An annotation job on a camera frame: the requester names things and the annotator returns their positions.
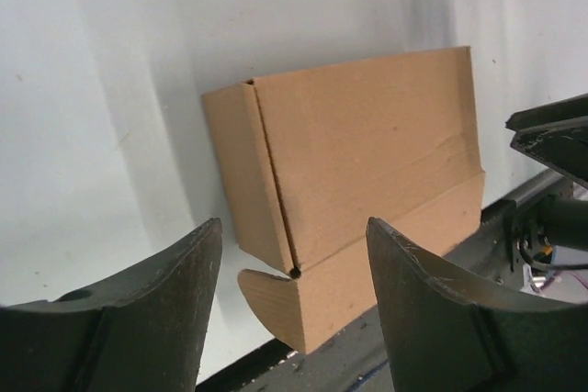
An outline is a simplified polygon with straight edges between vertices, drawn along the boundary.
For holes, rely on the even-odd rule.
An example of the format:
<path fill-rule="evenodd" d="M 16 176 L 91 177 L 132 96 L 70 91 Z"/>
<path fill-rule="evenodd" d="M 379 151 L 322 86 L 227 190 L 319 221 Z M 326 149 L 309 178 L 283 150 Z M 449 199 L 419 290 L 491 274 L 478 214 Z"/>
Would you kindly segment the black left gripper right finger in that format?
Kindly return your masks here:
<path fill-rule="evenodd" d="M 395 390 L 586 390 L 586 305 L 483 279 L 380 218 L 366 236 Z"/>

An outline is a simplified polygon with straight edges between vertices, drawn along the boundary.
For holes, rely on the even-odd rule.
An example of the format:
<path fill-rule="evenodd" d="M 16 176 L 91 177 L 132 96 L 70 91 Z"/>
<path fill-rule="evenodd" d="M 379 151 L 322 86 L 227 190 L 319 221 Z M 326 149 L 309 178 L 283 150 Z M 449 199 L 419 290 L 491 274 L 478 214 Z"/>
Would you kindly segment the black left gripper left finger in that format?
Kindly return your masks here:
<path fill-rule="evenodd" d="M 1 309 L 4 391 L 193 391 L 222 252 L 210 218 L 54 301 Z"/>

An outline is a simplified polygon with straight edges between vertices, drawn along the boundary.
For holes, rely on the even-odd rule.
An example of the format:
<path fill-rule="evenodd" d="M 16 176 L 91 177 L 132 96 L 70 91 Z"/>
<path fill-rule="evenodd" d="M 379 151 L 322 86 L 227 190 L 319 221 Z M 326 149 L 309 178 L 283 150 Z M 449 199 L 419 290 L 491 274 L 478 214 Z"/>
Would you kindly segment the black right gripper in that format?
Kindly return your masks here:
<path fill-rule="evenodd" d="M 587 95 L 512 114 L 505 126 L 514 132 L 510 147 L 549 169 L 587 186 Z M 526 263 L 544 273 L 583 271 L 587 262 L 543 263 L 536 247 L 587 251 L 587 202 L 546 195 L 522 204 L 505 201 L 503 219 L 506 268 Z"/>

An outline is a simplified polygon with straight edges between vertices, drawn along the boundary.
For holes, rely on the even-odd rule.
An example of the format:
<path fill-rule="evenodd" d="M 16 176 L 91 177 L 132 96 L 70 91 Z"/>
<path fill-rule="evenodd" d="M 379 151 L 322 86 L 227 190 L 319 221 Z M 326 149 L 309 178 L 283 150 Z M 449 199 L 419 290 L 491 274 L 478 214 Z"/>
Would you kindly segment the brown cardboard box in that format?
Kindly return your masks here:
<path fill-rule="evenodd" d="M 376 304 L 366 245 L 382 218 L 437 255 L 480 225 L 471 50 L 424 50 L 255 77 L 203 95 L 262 325 L 312 353 Z"/>

